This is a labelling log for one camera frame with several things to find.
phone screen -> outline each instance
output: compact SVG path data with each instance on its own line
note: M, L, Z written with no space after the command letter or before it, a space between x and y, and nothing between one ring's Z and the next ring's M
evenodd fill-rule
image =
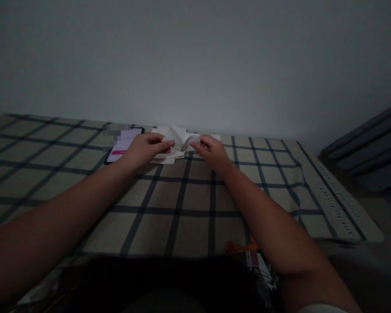
M111 149L109 156L106 159L107 163L115 162L122 157L123 154L129 149L133 139L139 134L143 133L142 128L131 128L129 130L120 131L120 135L117 136L117 141L114 147Z

white wall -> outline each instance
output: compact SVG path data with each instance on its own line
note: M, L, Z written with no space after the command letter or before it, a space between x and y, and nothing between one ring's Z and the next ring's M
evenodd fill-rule
M7 112L296 139L391 105L391 0L0 1Z

table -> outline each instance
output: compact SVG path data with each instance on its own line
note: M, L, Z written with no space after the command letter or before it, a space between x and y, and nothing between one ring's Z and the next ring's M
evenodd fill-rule
M125 127L2 116L0 225L105 166L115 134ZM337 245L382 241L382 232L357 200L299 142L221 138L235 165L314 239ZM75 253L197 258L224 253L228 241L250 243L249 228L221 177L188 153L175 165L150 165L139 172Z

right hand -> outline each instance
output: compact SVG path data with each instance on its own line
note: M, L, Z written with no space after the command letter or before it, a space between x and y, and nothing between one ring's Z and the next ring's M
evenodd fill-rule
M221 175L229 166L233 166L220 140L211 136L202 135L200 136L200 143L192 142L190 146L205 159L213 171Z

dark grid line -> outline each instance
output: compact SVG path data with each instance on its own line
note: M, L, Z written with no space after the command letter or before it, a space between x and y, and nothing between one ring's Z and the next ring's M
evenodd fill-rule
M237 152L235 152L236 148L233 148L233 155L237 156ZM202 158L194 158L193 161L197 162L205 162ZM273 164L273 163L256 163L256 162L245 162L245 161L233 161L233 164L239 168L239 165L248 165L248 166L257 166L258 164L260 166L264 167L282 167L282 168L296 168L299 167L300 164L294 164L294 165L285 165L285 164Z
M90 171L89 170L83 170L83 169L78 169L78 168L73 168L73 167L60 167L60 166L51 166L51 165L42 165L42 164L33 164L33 163L25 163L25 162L13 162L13 161L1 161L0 160L0 166L9 166L9 167L17 167L17 168L28 168L28 169L33 169L33 170L45 170L45 171L53 171L57 170L59 172L64 172L64 173L73 173L73 174L80 174L80 175L89 175ZM142 180L153 180L154 176L152 175L145 175L145 174L139 174L135 176L135 179L142 179ZM193 178L184 178L184 177L157 177L158 181L166 182L166 183L191 183L191 184L196 184L196 185L210 185L211 181L210 180L198 180L198 179L193 179ZM225 182L222 180L217 180L215 181L216 185L219 186L225 186ZM256 183L258 187L263 188L263 184L261 183ZM285 189L286 185L284 184L269 184L267 183L265 185L268 188L276 188L276 189ZM294 184L289 185L291 188L299 187L299 186L307 186L302 182L297 182Z
M262 168L261 168L261 165L260 165L260 162L259 162L259 158L258 158L258 154L256 153L256 150L254 149L254 143L253 143L253 140L252 140L252 137L249 137L249 142L252 146L252 151L253 151L253 156L255 157L255 165L256 167L258 168L258 173L259 173L259 177L261 179L261 183L262 183L262 188L264 188L264 191L267 195L269 195L269 190L268 190L268 186L269 184L266 183L265 181L265 177L264 177L264 173L262 172Z
M98 130L95 134L93 134L84 145L89 144L100 134L100 130ZM38 184L36 184L23 198L19 199L9 210L7 210L4 214L0 216L0 224L3 223L11 214L13 214L18 207L24 205L25 201L29 199L32 195L35 194L41 187L43 187L52 177L54 177L57 173L59 173L59 169L64 167L67 163L69 163L80 151L82 148L76 149L73 153L71 153L58 167L55 168L52 172L50 172L46 177L44 177Z
M17 118L17 119L20 119L20 120L28 120L28 121L31 121L31 122L39 122L39 123L50 122L50 121L46 121L46 120L37 119L37 118L34 118L34 117L27 117L27 116L22 116L22 115L17 115L17 114L8 114L8 116L14 117L14 118ZM70 123L56 122L55 120L58 120L58 119L59 119L59 117L52 119L52 122L50 122L50 124L52 124L52 125L59 125L59 126L67 126L67 127L72 127L73 125L75 125L75 124L70 124ZM100 130L101 129L101 127L84 126L84 125L81 125L78 128L88 129L88 130Z
M232 146L233 146L233 158L235 159L235 161L233 163L235 164L235 166L238 169L240 169L239 165L243 165L246 162L239 162L238 148L236 146L235 136L231 136L231 138L232 138ZM251 230L248 226L248 223L246 222L246 220L244 218L243 218L242 224L243 224L243 232L245 234L246 245L248 245L251 242Z
M239 168L239 158L238 158L235 136L232 136L231 138L232 138L232 148L233 148L233 159L235 160L233 163L237 168Z
M269 140L268 140L268 139L265 139L265 141L266 141L267 145L270 147L271 144L269 143ZM279 164L279 161L278 161L278 158L277 158L275 152L274 152L274 151L271 151L271 154L272 154L272 157L274 158L275 163L276 163L276 164ZM282 176L282 180L284 181L285 186L287 187L288 193L290 194L290 196L291 196L291 198L293 199L293 201L297 204L298 209L300 209L300 208L301 208L300 198L297 196L297 194L294 192L294 190L292 190L292 188L289 186L288 179L287 179L287 177L285 176L285 173L284 173L284 171L282 170L282 168L279 167L278 170L279 170L279 173L280 173L281 176ZM299 223L305 230L307 230L307 228L305 227L305 225L304 225L304 223L303 223L303 220L302 220L300 214L298 215L298 223Z
M284 146L285 149L287 149L288 151L288 155L290 156L291 160L294 162L294 163L298 163L300 164L296 158L294 158L294 156L292 155L291 151L289 150L289 148L287 147L287 145L285 144L284 140L281 140L282 142L282 145ZM304 176L304 171L303 171L303 167L301 166L300 164L300 169L301 169L301 175L302 175L302 178L303 178L303 181L304 181L304 184L305 184L305 188L307 189L308 191L308 194L310 195L310 197L313 199L313 202L314 204L316 205L316 207L318 208L318 210L321 212L321 215L323 216L323 219L325 220L326 222L326 226L327 228L329 229L329 232L330 234L334 237L334 238L338 238L338 234L336 233L334 227L329 223L329 220L327 219L327 216L326 216L326 213L323 211L321 205L320 205L320 202L317 200L316 196L314 195L313 191L311 190L310 186L307 184L307 181L305 180L305 176Z
M120 250L123 254L128 254L130 247L132 246L133 240L135 239L136 232L138 231L139 225L142 221L143 215L146 214L146 209L151 200L153 191L155 190L156 183L158 182L158 177L161 175L162 169L164 166L162 164L158 165L158 168L155 171L155 175L153 176L152 182L149 185L149 188L146 192L145 198L143 198L142 204L139 207L139 210L136 212L135 219L130 227L130 230L126 236L125 242Z
M10 198L10 197L0 197L0 204L3 205L14 205L18 201L20 201L19 198ZM23 203L24 206L29 207L37 207L43 203L48 202L48 200L36 200L36 199L26 199L26 201ZM116 213L139 213L139 210L141 209L141 206L126 206L126 205L111 205L107 209L106 213L109 212L116 212ZM318 210L307 210L307 209L301 209L300 211L295 210L292 212L289 212L292 216L297 216L301 213L301 215L320 215ZM213 211L210 212L209 210L206 211L199 211L199 210L181 210L180 212L177 212L177 210L173 208L160 208L160 207L147 207L145 210L145 214L151 214L151 215L168 215L168 216L188 216L188 217L223 217L223 218L242 218L242 214L240 211Z
M21 162L2 161L2 160L0 160L0 166L28 168L28 169L33 169L33 170L45 170L45 171L52 171L56 168L56 166L52 166L52 165L21 163ZM73 174L80 174L80 175L88 175L88 173L89 173L88 170L77 169L77 168L73 168L73 167L61 167L59 169L59 171L63 172L63 173L73 173Z
M82 121L79 121L77 124L80 125L81 123L84 123L84 120ZM58 138L62 138L63 136L71 133L74 129L76 128L76 125L72 125L70 129L68 129L66 132L64 132L63 134L59 135ZM17 166L15 168L13 168L10 172L6 173L5 175L3 175L2 177L0 177L0 184L7 180L9 177L13 176L17 171L19 171L20 169L22 168L25 168L27 164L29 164L30 161L34 160L36 157L38 157L40 154L42 154L43 152L45 152L46 150L48 150L50 147L52 146L52 143L49 143L47 146L44 146L42 147L39 151L37 151L36 153L32 154L31 156L27 157L23 162L21 163L17 163Z
M189 152L186 168L184 170L184 178L186 178L186 180L183 180L181 182L181 186L180 186L179 193L178 193L177 204L176 204L175 210L174 210L174 217L172 218L171 227L169 229L168 239L166 241L166 246L165 246L165 255L166 256L172 256L172 254L174 253L174 245L175 245L175 239L177 237L179 217L182 212L182 204L184 203L184 196L186 194L187 181L189 180L188 177L190 176L190 168L191 168L191 162L192 162L193 156L194 156L194 152Z
M6 128L12 126L13 124L18 123L18 122L19 122L19 120L12 120L12 121L10 121L10 122L4 124L3 126L0 126L0 131L6 129Z
M306 158L308 159L308 161L310 162L311 166L314 168L314 170L316 171L316 173L320 176L320 179L322 180L322 182L326 185L327 189L329 190L329 192L332 194L332 196L334 197L334 199L336 200L336 202L339 204L339 206L342 208L343 212L345 213L346 217L350 220L350 222L352 223L353 227L356 229L356 231L358 232L358 234L361 236L362 240L366 240L366 237L364 235L364 233L361 231L361 229L358 227L357 223L355 222L355 220L351 217L351 215L349 214L348 210L346 210L345 206L343 205L343 203L339 200L339 198L336 196L336 194L334 193L334 191L331 189L331 187L329 186L329 184L327 183L327 181L324 179L323 175L320 173L320 171L317 169L317 167L315 166L315 164L313 163L313 161L310 159L310 157L308 156L307 152L303 149L302 145L297 141L297 144L298 146L300 147L300 149L302 150L302 152L304 153L304 155L306 156Z
M274 151L274 152L288 152L287 150L281 150L281 149L271 149L271 148L256 148L254 146L252 147L244 147L244 146L237 146L235 143L235 136L232 136L232 144L223 144L225 147L228 148L238 148L238 149L245 149L245 150L256 150L256 151Z
M23 140L23 141L29 141L29 142L35 142L35 143L50 143L52 142L53 144L55 145L59 145L59 146L66 146L66 147L74 147L74 148L78 148L78 147L83 147L83 149L90 149L90 150L102 150L102 147L98 147L98 146L91 146L91 145L87 145L84 147L84 145L82 144L79 144L79 143L69 143L69 142L63 142L63 141L55 141L55 140L46 140L46 139L37 139L37 138L23 138L23 137L20 137L20 136L14 136L14 135L7 135L7 134L1 134L0 133L0 138L4 138L4 139L13 139L13 140ZM233 146L233 145L224 145L226 147L231 147L231 148L237 148L237 149L247 149L247 150L257 150L257 151L271 151L271 149L262 149L262 148L249 148L249 147L239 147L239 146ZM274 150L275 152L287 152L286 150ZM193 159L193 161L199 161L199 162L205 162L203 159L201 158L195 158ZM234 162L235 165L238 164L238 165L256 165L257 163L254 163L254 162L241 162L241 161L235 161ZM270 163L260 163L261 166L269 166L269 167L278 167L278 166L281 166L281 167L287 167L287 168L291 168L291 167L297 167L297 165L277 165L277 164L270 164Z
M209 207L209 256L216 253L216 172L212 170L210 178L210 207Z
M26 135L22 136L19 140L24 140L25 138L29 137L29 136L32 136L34 133L36 133L37 131L45 128L46 126L48 126L49 124L51 124L52 120L48 121L47 123L44 123L42 124L41 126L35 128L34 130L31 130L30 132L28 132ZM19 142L18 141L14 141L10 144L8 144L7 146L3 147L0 149L0 154L3 153L4 151L7 151L9 150L10 148L14 147L16 144L18 144Z
M73 147L73 148L80 148L83 147L83 149L89 149L89 150L102 150L102 147L98 146L90 146L87 145L84 147L84 145L80 143L68 143L68 142L63 142L63 141L56 141L56 140L46 140L46 139L37 139L37 138L23 138L19 136L13 136L13 135L6 135L6 134L0 134L0 138L4 139L13 139L13 140L18 140L18 141L28 141L28 142L34 142L34 143L51 143L57 146L66 146L66 147Z

